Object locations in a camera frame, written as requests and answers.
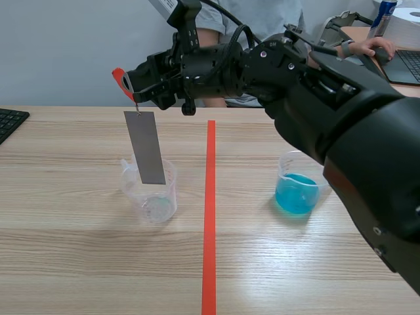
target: white wall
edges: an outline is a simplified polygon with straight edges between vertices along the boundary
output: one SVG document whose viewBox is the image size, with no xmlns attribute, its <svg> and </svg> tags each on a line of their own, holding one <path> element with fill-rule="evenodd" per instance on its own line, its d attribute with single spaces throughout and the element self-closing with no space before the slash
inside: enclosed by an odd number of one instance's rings
<svg viewBox="0 0 420 315">
<path fill-rule="evenodd" d="M 328 16 L 373 8 L 370 0 L 303 3 L 316 34 Z M 3 1 L 0 105 L 131 106 L 111 71 L 169 48 L 173 32 L 148 0 Z"/>
</svg>

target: person's hand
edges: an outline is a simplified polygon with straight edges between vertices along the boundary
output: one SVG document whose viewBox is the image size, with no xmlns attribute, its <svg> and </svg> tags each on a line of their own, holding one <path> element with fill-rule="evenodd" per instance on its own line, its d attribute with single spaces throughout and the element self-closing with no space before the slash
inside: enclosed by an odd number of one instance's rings
<svg viewBox="0 0 420 315">
<path fill-rule="evenodd" d="M 361 43 L 353 43 L 348 46 L 350 52 L 356 56 L 366 54 L 370 57 L 375 56 L 374 48 L 382 47 L 388 53 L 389 60 L 392 60 L 395 55 L 396 47 L 392 41 L 383 37 L 374 37 L 366 39 Z"/>
</svg>

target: wood grain surface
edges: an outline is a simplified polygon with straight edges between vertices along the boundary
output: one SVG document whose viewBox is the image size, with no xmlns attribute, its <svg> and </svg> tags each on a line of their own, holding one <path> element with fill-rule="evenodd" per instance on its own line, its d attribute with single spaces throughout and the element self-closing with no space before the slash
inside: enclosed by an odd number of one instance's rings
<svg viewBox="0 0 420 315">
<path fill-rule="evenodd" d="M 139 222 L 119 191 L 126 108 L 18 107 L 0 146 L 1 315 L 199 315 L 207 120 L 217 122 L 219 315 L 415 315 L 420 298 L 331 192 L 309 217 L 273 202 L 292 150 L 258 109 L 156 110 L 178 211 Z"/>
<path fill-rule="evenodd" d="M 368 37 L 368 33 L 370 28 L 369 27 L 356 27 L 356 26 L 345 26 L 341 28 L 350 38 L 352 38 L 355 42 L 365 41 Z M 405 50 L 411 50 L 408 48 L 399 47 Z M 372 58 L 375 65 L 380 69 L 383 73 L 382 69 L 379 67 L 375 58 Z M 414 85 L 404 85 L 404 84 L 391 84 L 394 89 L 405 96 L 409 97 L 420 97 L 420 86 Z"/>
</svg>

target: black robotic arm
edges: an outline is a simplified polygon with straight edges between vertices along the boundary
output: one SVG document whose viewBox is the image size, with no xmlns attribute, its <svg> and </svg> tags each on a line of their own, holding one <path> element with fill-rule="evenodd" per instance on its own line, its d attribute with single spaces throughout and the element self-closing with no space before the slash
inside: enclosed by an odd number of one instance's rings
<svg viewBox="0 0 420 315">
<path fill-rule="evenodd" d="M 199 0 L 150 0 L 178 29 L 173 48 L 125 73 L 135 102 L 162 110 L 195 98 L 258 98 L 279 134 L 324 165 L 324 176 L 378 256 L 420 294 L 420 100 L 287 26 L 254 47 L 240 26 L 229 44 L 200 48 Z M 236 42 L 245 32 L 250 49 Z M 307 65 L 308 51 L 319 68 Z"/>
</svg>

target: black cable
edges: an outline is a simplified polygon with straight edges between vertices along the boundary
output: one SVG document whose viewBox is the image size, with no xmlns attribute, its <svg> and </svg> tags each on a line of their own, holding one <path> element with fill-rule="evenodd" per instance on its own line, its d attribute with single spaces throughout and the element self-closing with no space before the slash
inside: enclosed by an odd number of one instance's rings
<svg viewBox="0 0 420 315">
<path fill-rule="evenodd" d="M 204 3 L 205 5 L 208 5 L 212 7 L 213 9 L 218 10 L 221 14 L 225 15 L 225 17 L 233 21 L 233 23 L 235 23 L 236 25 L 238 26 L 244 25 L 232 13 L 230 13 L 229 11 L 227 11 L 225 8 L 221 7 L 220 5 L 217 5 L 216 3 L 212 2 L 212 0 L 200 0 L 200 1 Z M 253 33 L 252 33 L 252 37 L 257 44 L 261 44 L 261 40 L 257 36 L 255 36 Z"/>
<path fill-rule="evenodd" d="M 249 28 L 248 25 L 239 26 L 232 35 L 232 38 L 230 39 L 229 44 L 226 47 L 226 50 L 224 51 L 223 57 L 220 60 L 220 62 L 206 76 L 201 77 L 199 79 L 199 83 L 205 83 L 208 79 L 212 78 L 216 73 L 218 73 L 221 68 L 226 66 L 226 63 L 229 61 L 232 51 L 234 49 L 234 45 L 238 42 L 239 36 L 242 32 L 244 32 L 247 36 L 249 48 L 254 48 L 255 42 L 253 39 L 251 28 Z"/>
</svg>

